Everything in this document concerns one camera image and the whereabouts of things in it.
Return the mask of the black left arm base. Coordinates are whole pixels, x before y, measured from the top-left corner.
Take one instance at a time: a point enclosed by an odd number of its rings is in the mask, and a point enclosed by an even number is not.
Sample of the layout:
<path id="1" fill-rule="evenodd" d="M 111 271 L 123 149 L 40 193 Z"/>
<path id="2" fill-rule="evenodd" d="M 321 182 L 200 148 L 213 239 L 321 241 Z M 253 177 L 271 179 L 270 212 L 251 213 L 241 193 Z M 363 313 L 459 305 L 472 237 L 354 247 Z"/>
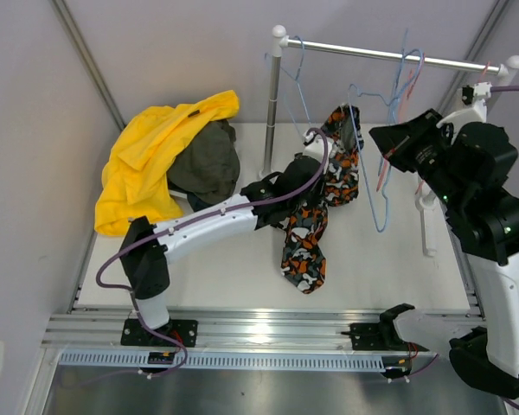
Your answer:
<path id="1" fill-rule="evenodd" d="M 163 336 L 175 339 L 186 348 L 193 348 L 198 334 L 198 321 L 186 319 L 172 319 L 167 325 L 155 329 Z M 174 347 L 171 342 L 165 341 L 146 331 L 138 319 L 126 319 L 120 337 L 122 346 L 138 347 Z"/>

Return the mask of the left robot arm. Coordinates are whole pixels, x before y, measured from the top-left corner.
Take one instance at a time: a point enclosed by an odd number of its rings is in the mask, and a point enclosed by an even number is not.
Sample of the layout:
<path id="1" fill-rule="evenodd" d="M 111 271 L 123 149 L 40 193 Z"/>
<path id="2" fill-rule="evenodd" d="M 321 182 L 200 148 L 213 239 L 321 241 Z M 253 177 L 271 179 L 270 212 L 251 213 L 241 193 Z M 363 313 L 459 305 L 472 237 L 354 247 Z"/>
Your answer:
<path id="1" fill-rule="evenodd" d="M 129 226 L 120 261 L 131 286 L 139 333 L 153 346 L 170 337 L 170 313 L 164 292 L 170 286 L 169 264 L 209 244 L 239 233 L 274 226 L 320 189 L 322 164 L 297 155 L 282 172 L 245 186 L 237 195 L 182 220 L 152 224 L 147 217 Z"/>

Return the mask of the olive green shorts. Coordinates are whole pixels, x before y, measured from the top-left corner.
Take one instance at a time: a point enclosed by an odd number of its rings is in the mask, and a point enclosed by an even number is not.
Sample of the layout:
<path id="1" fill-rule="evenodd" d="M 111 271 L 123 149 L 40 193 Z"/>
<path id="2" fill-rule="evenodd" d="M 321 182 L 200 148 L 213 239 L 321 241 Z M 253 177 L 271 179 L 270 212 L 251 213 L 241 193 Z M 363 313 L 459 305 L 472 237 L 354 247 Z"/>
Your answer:
<path id="1" fill-rule="evenodd" d="M 167 171 L 168 183 L 204 201 L 225 201 L 240 176 L 235 141 L 235 129 L 226 119 L 206 124 L 176 156 Z"/>

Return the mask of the dark navy shorts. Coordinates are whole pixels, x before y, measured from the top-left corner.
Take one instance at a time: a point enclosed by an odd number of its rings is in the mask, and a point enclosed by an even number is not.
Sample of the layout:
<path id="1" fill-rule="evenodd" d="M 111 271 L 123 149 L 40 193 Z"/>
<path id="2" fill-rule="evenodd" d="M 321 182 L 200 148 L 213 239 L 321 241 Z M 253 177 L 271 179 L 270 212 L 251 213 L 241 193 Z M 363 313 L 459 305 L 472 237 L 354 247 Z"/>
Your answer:
<path id="1" fill-rule="evenodd" d="M 187 202 L 192 209 L 193 212 L 199 212 L 206 208 L 211 208 L 214 205 L 217 204 L 217 201 L 204 201 L 200 197 L 198 197 L 196 194 L 193 193 L 187 193 Z"/>

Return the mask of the yellow shorts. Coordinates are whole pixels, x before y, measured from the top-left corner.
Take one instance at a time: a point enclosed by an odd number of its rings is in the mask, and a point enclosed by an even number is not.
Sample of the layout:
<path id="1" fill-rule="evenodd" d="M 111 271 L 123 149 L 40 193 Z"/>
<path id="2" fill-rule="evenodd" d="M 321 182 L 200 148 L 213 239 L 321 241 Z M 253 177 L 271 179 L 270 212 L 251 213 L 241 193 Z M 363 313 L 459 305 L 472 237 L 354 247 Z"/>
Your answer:
<path id="1" fill-rule="evenodd" d="M 208 123 L 232 118 L 239 109 L 236 92 L 228 90 L 193 104 L 151 106 L 134 117 L 103 168 L 94 230 L 121 237 L 130 219 L 144 216 L 157 223 L 180 218 L 183 211 L 170 195 L 166 173 Z"/>

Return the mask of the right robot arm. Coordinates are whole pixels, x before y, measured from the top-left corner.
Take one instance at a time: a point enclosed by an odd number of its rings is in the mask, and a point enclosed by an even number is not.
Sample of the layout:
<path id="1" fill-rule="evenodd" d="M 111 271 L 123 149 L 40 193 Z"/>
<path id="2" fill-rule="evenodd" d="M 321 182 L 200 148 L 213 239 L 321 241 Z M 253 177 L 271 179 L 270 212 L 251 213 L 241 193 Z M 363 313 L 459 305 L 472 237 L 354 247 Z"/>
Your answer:
<path id="1" fill-rule="evenodd" d="M 403 303 L 380 316 L 386 348 L 414 343 L 452 364 L 468 386 L 519 398 L 519 198 L 504 187 L 518 157 L 502 127 L 455 126 L 428 110 L 406 123 L 371 129 L 380 153 L 418 174 L 445 205 L 483 302 L 485 325 L 463 328 Z"/>

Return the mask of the camouflage patterned shorts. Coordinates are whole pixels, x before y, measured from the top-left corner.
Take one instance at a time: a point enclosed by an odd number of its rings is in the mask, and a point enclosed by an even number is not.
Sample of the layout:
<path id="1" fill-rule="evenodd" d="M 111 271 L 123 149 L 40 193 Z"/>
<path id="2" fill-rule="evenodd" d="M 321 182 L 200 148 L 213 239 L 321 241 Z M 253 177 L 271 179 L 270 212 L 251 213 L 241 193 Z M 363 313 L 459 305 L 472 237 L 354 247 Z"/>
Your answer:
<path id="1" fill-rule="evenodd" d="M 359 150 L 363 147 L 359 108 L 338 106 L 321 130 L 332 148 L 320 194 L 303 201 L 278 225 L 285 231 L 281 274 L 304 294 L 325 282 L 327 260 L 319 242 L 328 226 L 329 209 L 344 206 L 359 195 Z"/>

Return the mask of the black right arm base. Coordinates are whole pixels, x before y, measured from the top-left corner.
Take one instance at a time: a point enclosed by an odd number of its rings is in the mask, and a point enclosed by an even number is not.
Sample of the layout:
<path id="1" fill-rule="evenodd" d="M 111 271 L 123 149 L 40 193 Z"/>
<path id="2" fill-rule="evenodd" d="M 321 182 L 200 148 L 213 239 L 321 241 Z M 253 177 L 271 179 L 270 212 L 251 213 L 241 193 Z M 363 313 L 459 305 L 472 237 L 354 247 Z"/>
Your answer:
<path id="1" fill-rule="evenodd" d="M 354 351 L 427 351 L 418 344 L 393 339 L 374 322 L 351 323 L 340 335 L 349 338 Z"/>

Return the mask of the pink wire hanger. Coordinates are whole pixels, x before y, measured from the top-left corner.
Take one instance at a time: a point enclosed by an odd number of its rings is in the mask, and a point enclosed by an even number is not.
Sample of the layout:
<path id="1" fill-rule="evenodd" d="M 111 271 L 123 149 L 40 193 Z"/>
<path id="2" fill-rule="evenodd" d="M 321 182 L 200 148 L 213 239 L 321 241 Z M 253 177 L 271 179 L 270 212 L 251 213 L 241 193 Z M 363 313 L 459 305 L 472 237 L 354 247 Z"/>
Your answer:
<path id="1" fill-rule="evenodd" d="M 415 68 L 411 69 L 408 73 L 406 82 L 402 85 L 401 93 L 396 93 L 398 98 L 394 101 L 398 106 L 390 112 L 390 119 L 393 124 L 398 124 L 406 120 L 407 108 L 409 105 L 410 97 L 415 88 L 416 82 L 420 76 L 420 72 L 424 65 L 425 55 L 421 56 L 420 64 Z M 381 159 L 381 167 L 378 173 L 378 182 L 376 185 L 376 192 L 382 190 L 383 184 L 387 180 L 390 170 L 389 162 L 385 159 Z"/>
<path id="2" fill-rule="evenodd" d="M 477 80 L 477 83 L 480 83 L 480 82 L 482 82 L 484 80 L 484 77 L 487 74 L 489 67 L 490 67 L 490 61 L 488 61 L 486 63 L 486 65 L 484 66 L 484 70 L 483 70 L 482 73 L 480 73 L 480 76 L 479 76 L 479 78 Z"/>

